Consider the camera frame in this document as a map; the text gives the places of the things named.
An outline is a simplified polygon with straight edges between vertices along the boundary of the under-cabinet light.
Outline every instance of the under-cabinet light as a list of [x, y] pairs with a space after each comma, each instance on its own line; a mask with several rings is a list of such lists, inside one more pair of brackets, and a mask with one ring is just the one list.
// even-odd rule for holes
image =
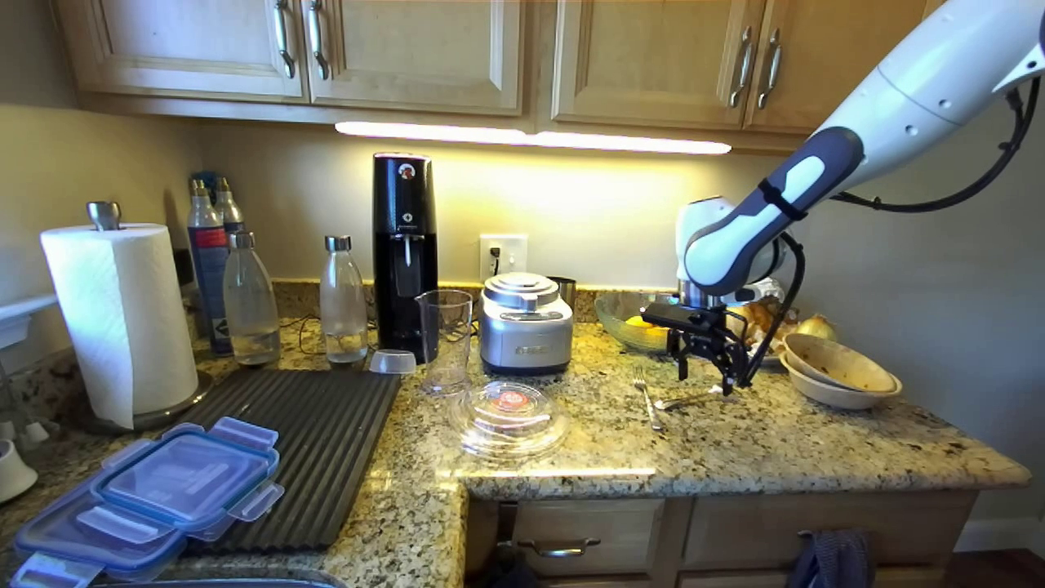
[[524, 135], [514, 126], [454, 126], [454, 124], [340, 122], [338, 131], [351, 136], [393, 136], [393, 142], [693, 155], [693, 157], [722, 157], [733, 150], [733, 144], [722, 144], [722, 142], [670, 142], [670, 136], [567, 135], [567, 131]]

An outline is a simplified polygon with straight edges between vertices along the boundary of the cabinet handle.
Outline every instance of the cabinet handle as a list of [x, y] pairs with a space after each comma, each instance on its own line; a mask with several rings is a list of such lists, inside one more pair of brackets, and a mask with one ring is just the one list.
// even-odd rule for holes
[[328, 12], [324, 4], [315, 0], [315, 8], [307, 11], [307, 29], [311, 29], [311, 44], [315, 44], [315, 62], [319, 70], [319, 74], [328, 78], [331, 59], [328, 59]]
[[729, 92], [729, 104], [741, 104], [741, 95], [747, 92], [747, 78], [752, 78], [752, 29], [744, 29], [741, 45], [739, 45], [739, 70], [733, 72], [733, 92]]
[[582, 541], [561, 541], [561, 547], [539, 547], [539, 541], [498, 541], [505, 550], [525, 550], [536, 553], [543, 559], [584, 559], [587, 550], [595, 550], [600, 538], [582, 538]]
[[754, 100], [758, 112], [764, 107], [764, 100], [772, 99], [772, 92], [778, 87], [778, 78], [781, 78], [781, 62], [783, 62], [781, 29], [773, 29], [767, 51], [772, 51], [772, 64], [760, 74], [760, 87], [758, 87], [758, 100]]
[[276, 0], [272, 19], [276, 19], [276, 50], [284, 59], [284, 74], [295, 78], [291, 8], [289, 8], [289, 0]]

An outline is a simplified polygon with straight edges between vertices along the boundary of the kitchen towel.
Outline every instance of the kitchen towel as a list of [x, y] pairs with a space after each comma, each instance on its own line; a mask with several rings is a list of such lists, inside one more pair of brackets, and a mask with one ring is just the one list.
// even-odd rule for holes
[[136, 415], [192, 400], [198, 375], [168, 227], [39, 234], [91, 410], [134, 432]]
[[874, 564], [862, 534], [812, 528], [788, 578], [788, 588], [871, 588]]

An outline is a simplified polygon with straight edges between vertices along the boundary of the cable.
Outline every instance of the cable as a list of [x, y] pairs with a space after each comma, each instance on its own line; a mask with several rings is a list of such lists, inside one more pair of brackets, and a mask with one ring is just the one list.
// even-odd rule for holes
[[772, 339], [778, 337], [783, 317], [791, 314], [794, 296], [796, 296], [796, 292], [803, 289], [803, 279], [808, 279], [803, 245], [799, 245], [794, 234], [788, 234], [788, 233], [781, 233], [781, 243], [783, 243], [783, 245], [791, 249], [791, 255], [794, 255], [791, 289], [788, 289], [788, 293], [783, 293], [783, 300], [781, 300], [781, 307], [778, 307], [778, 317], [773, 317], [772, 330], [760, 337], [760, 347], [754, 350], [747, 372], [741, 372], [741, 384], [747, 384], [747, 382], [754, 380], [754, 372], [760, 370], [760, 361], [764, 361]]
[[1012, 87], [1006, 95], [1012, 116], [1016, 116], [1016, 124], [1012, 124], [1012, 135], [1006, 144], [1001, 144], [1001, 157], [993, 159], [993, 166], [987, 166], [987, 173], [980, 173], [970, 186], [951, 194], [951, 196], [941, 196], [941, 200], [929, 200], [929, 204], [881, 204], [881, 196], [857, 196], [857, 194], [841, 194], [833, 196], [837, 204], [850, 204], [850, 206], [865, 206], [865, 210], [879, 210], [879, 211], [936, 211], [936, 210], [951, 210], [951, 206], [959, 206], [968, 200], [973, 200], [976, 194], [984, 194], [995, 178], [1002, 178], [1002, 169], [1012, 163], [1012, 157], [1020, 155], [1032, 122], [1037, 122], [1037, 112], [1039, 112], [1039, 84], [1041, 78], [1032, 78], [1032, 87], [1028, 87], [1028, 104], [1022, 104], [1020, 92]]

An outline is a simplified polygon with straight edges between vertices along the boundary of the blue container lid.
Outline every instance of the blue container lid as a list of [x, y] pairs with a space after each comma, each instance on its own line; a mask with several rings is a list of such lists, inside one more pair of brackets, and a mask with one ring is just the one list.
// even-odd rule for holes
[[276, 441], [272, 427], [222, 419], [131, 444], [21, 528], [18, 547], [33, 553], [21, 578], [49, 586], [39, 578], [65, 567], [140, 578], [186, 538], [217, 541], [235, 521], [264, 516], [282, 501]]

